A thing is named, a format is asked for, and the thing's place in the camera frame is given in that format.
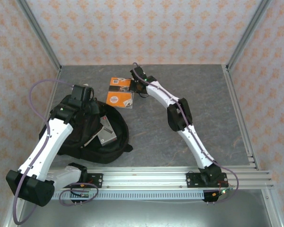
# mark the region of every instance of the patterned wallpaper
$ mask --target patterned wallpaper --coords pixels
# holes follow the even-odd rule
[[[62,65],[226,64],[260,0],[28,0]]]
[[[16,1],[0,0],[0,227],[12,198],[5,176],[31,153],[41,126],[28,106],[28,90],[56,73]],[[42,113],[51,88],[45,83],[33,93]]]
[[[273,171],[284,212],[284,0],[274,0],[232,71],[263,169]]]

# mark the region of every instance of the orange floral pattern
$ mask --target orange floral pattern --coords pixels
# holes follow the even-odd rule
[[[273,171],[284,212],[284,0],[272,1],[232,70],[262,168]]]
[[[28,106],[29,88],[40,79],[55,78],[56,73],[17,2],[0,0],[0,226],[13,196],[5,176],[29,156],[41,126]],[[43,84],[33,92],[41,113],[51,87]]]
[[[62,65],[226,64],[260,2],[28,0]]]

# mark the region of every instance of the gray floor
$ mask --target gray floor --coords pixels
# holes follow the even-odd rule
[[[33,205],[25,203],[22,218]],[[50,201],[22,227],[270,227],[261,190],[239,190],[228,202],[95,200],[76,207]]]
[[[221,65],[145,65],[173,95],[185,97],[190,105],[195,129],[210,154],[222,165],[246,165],[247,154],[231,103]],[[131,65],[65,66],[60,79],[72,84],[89,84],[95,97],[106,101],[111,77],[130,78]],[[53,106],[71,91],[58,85]],[[196,166],[182,138],[167,123],[167,114],[152,97],[135,95],[133,109],[118,109],[128,124],[134,150],[105,166]],[[69,156],[57,156],[54,167],[75,161],[85,166],[103,166]]]

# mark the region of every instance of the purple cable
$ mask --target purple cable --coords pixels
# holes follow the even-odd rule
[[[96,194],[95,194],[92,198],[90,198],[90,199],[88,199],[88,200],[86,200],[86,201],[84,201],[84,202],[81,202],[81,204],[90,202],[90,201],[92,201],[94,198],[96,198],[96,196],[97,196],[98,193],[99,193],[99,189],[98,189],[98,187],[95,186],[94,184],[92,184],[92,183],[71,183],[70,185],[81,185],[81,184],[92,186],[92,187],[94,187],[94,188],[97,190]],[[66,189],[66,190],[64,190],[63,192],[60,193],[60,195],[59,195],[59,203],[60,203],[61,205],[63,205],[63,206],[71,207],[71,206],[76,206],[76,203],[64,203],[63,200],[61,200],[62,194],[65,193],[65,192],[83,192],[83,191],[82,191],[82,190],[76,190],[76,189]]]
[[[29,215],[27,215],[22,221],[18,221],[17,219],[17,199],[18,199],[18,196],[19,196],[19,192],[20,192],[20,189],[21,189],[21,186],[24,182],[24,179],[29,171],[29,169],[31,168],[31,166],[33,166],[33,164],[35,163],[35,161],[38,159],[38,157],[40,156],[40,154],[42,153],[42,151],[44,150],[44,148],[46,147],[47,145],[47,142],[49,140],[49,137],[50,137],[50,127],[49,127],[49,123],[48,121],[46,120],[45,117],[43,117],[34,107],[33,105],[33,102],[32,102],[32,91],[34,89],[35,86],[37,86],[38,84],[40,83],[43,83],[43,82],[48,82],[48,81],[51,81],[51,82],[58,82],[58,83],[62,83],[62,84],[66,84],[70,87],[73,87],[72,84],[69,84],[69,83],[66,83],[64,81],[61,81],[61,80],[57,80],[57,79],[43,79],[43,80],[40,80],[36,83],[34,83],[32,85],[32,87],[30,88],[29,90],[29,96],[28,96],[28,99],[29,99],[29,105],[30,107],[32,108],[32,110],[38,115],[38,117],[40,117],[43,122],[45,123],[46,125],[46,129],[47,129],[47,137],[45,138],[45,141],[44,141],[44,144],[42,145],[42,147],[40,148],[39,152],[37,153],[37,155],[33,158],[33,160],[31,161],[31,163],[29,164],[29,167],[26,169],[26,171],[23,173],[22,177],[20,178],[20,181],[19,181],[19,184],[17,186],[17,189],[16,189],[16,192],[15,192],[15,197],[14,197],[14,202],[13,202],[13,219],[14,219],[14,222],[16,225],[22,225],[24,222],[26,222],[29,217],[33,214],[33,212],[35,211],[37,205],[34,206],[33,210],[29,213]]]
[[[134,72],[134,74],[136,75],[136,77],[137,77],[139,80],[141,80],[143,83],[146,83],[146,84],[148,84],[148,85],[150,85],[150,86],[155,87],[156,89],[159,89],[159,90],[162,91],[164,94],[166,94],[170,99],[172,99],[172,100],[177,104],[177,106],[179,107],[179,110],[180,110],[180,112],[181,112],[181,114],[182,114],[182,116],[183,116],[183,119],[184,119],[186,125],[187,125],[187,126],[189,125],[189,124],[188,124],[188,120],[187,120],[187,118],[186,118],[186,116],[185,116],[185,114],[184,114],[184,111],[183,111],[183,109],[182,109],[180,103],[178,103],[178,101],[177,101],[176,99],[174,99],[173,97],[171,97],[165,90],[161,89],[160,87],[158,87],[158,86],[156,86],[156,85],[154,85],[154,84],[151,84],[151,83],[148,82],[148,81],[143,80],[143,79],[136,73],[136,70],[135,70],[134,68],[133,68],[133,72]],[[195,136],[194,136],[193,132],[192,132],[191,130],[188,130],[188,131],[189,131],[189,133],[192,135],[192,137],[194,138]],[[212,160],[203,150],[201,151],[201,153],[203,153],[203,154],[205,155],[205,157],[206,157],[207,159],[209,159],[212,163],[214,163],[216,166],[220,167],[221,169],[224,169],[224,170],[226,170],[226,171],[231,172],[231,173],[235,176],[235,178],[236,178],[236,180],[237,180],[237,187],[236,187],[234,193],[233,193],[230,197],[228,197],[228,198],[226,198],[226,199],[224,199],[224,200],[221,200],[221,201],[217,201],[217,202],[215,202],[215,203],[225,202],[225,201],[231,199],[231,198],[237,193],[237,190],[239,189],[239,179],[238,179],[238,176],[237,176],[232,170],[230,170],[229,168],[223,167],[223,166],[221,166],[219,163],[217,163],[216,161]]]

